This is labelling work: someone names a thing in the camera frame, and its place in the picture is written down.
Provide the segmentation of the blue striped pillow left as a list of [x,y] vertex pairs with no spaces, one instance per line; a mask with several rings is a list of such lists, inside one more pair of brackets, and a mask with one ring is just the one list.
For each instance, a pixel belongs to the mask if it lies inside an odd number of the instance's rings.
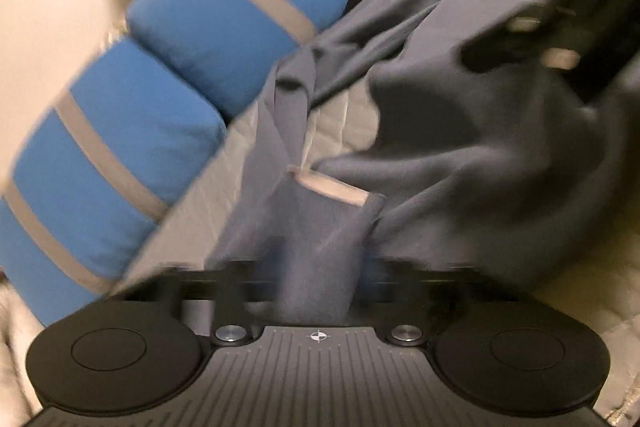
[[1,197],[1,265],[42,324],[107,294],[221,146],[208,102],[134,40],[65,90]]

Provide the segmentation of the grey-blue fleece garment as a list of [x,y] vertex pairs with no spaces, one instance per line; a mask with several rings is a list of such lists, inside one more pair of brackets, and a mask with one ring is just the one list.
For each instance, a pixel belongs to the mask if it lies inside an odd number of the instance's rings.
[[370,258],[524,288],[558,272],[639,169],[639,72],[587,105],[535,61],[461,64],[537,1],[363,0],[285,57],[207,265],[272,258],[278,314],[305,323],[344,317]]

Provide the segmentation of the grey quilted bedspread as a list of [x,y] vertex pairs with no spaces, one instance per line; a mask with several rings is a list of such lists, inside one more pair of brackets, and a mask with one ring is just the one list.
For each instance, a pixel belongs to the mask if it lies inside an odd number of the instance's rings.
[[[130,277],[168,263],[201,267],[217,243],[240,188],[245,155],[255,138],[256,109],[229,128],[227,141],[160,229],[146,242]],[[371,144],[378,113],[364,82],[315,109],[303,164]],[[639,190],[633,187],[606,221],[601,243],[588,249],[538,297],[597,331],[611,355],[611,372],[596,409],[613,426],[639,422]],[[1,422],[21,426],[40,410],[26,375],[26,351],[42,326],[8,280],[1,282]]]

